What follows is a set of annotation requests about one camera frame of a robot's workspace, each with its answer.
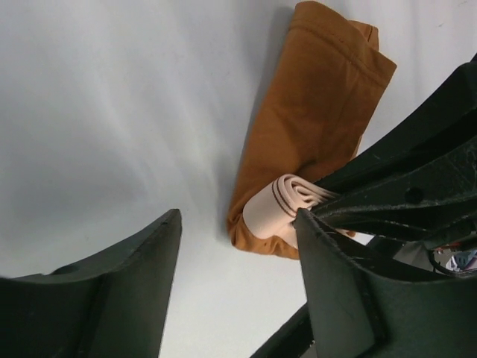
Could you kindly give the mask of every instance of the tan fabric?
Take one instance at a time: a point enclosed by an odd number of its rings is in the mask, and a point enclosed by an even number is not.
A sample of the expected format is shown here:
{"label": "tan fabric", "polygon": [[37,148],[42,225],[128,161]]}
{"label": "tan fabric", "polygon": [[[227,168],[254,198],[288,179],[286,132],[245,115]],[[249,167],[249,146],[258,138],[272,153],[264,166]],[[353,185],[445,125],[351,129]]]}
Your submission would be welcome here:
{"label": "tan fabric", "polygon": [[295,8],[280,61],[244,149],[227,215],[234,246],[298,258],[278,236],[257,239],[245,204],[286,173],[307,181],[353,155],[396,65],[378,51],[378,30],[314,1]]}
{"label": "tan fabric", "polygon": [[297,248],[297,233],[291,224],[300,208],[310,210],[335,194],[296,175],[286,174],[254,195],[244,207],[244,223],[257,239],[278,236]]}

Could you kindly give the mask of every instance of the brown fabric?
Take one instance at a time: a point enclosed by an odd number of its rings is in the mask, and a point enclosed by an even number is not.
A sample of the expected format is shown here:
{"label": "brown fabric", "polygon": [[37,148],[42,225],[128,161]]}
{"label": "brown fabric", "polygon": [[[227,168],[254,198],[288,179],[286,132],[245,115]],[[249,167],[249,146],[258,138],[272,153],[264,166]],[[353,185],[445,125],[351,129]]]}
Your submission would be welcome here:
{"label": "brown fabric", "polygon": [[378,30],[314,1],[295,8],[280,61],[250,131],[227,215],[234,246],[298,258],[278,236],[257,239],[244,205],[284,174],[315,182],[353,155],[396,65],[378,51]]}

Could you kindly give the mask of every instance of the screw hole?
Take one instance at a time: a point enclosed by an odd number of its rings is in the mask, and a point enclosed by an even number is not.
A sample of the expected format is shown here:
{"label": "screw hole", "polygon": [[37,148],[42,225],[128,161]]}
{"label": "screw hole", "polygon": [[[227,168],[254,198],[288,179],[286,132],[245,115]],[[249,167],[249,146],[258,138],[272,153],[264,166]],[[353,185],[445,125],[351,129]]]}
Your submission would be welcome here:
{"label": "screw hole", "polygon": [[424,200],[424,193],[419,188],[410,188],[405,192],[404,199],[409,204],[419,204]]}
{"label": "screw hole", "polygon": [[80,268],[77,267],[76,265],[67,265],[67,266],[57,268],[51,274],[71,274],[72,272],[76,272],[79,269]]}

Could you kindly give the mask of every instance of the black plastic part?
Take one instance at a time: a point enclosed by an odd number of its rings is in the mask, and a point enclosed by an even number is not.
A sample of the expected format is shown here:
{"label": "black plastic part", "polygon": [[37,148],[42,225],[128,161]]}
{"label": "black plastic part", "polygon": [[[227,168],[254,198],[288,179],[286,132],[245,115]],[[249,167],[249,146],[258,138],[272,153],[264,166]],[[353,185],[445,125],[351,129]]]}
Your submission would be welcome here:
{"label": "black plastic part", "polygon": [[170,210],[50,275],[0,278],[0,355],[157,358],[181,230]]}
{"label": "black plastic part", "polygon": [[318,357],[475,357],[477,276],[382,256],[306,210],[297,238]]}
{"label": "black plastic part", "polygon": [[300,358],[313,343],[308,307],[304,305],[251,358]]}
{"label": "black plastic part", "polygon": [[383,139],[317,185],[332,227],[403,241],[477,215],[477,63],[454,73]]}

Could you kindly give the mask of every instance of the white surface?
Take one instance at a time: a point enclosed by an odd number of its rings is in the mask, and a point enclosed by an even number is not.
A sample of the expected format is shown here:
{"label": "white surface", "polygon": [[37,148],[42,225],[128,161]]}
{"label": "white surface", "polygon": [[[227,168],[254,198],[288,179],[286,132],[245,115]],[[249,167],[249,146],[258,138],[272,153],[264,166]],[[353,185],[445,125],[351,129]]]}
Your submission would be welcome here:
{"label": "white surface", "polygon": [[[162,358],[250,356],[305,302],[297,262],[224,233],[286,0],[0,1],[0,274],[50,272],[168,208],[184,231]],[[477,51],[476,1],[326,1],[398,64],[363,141]]]}

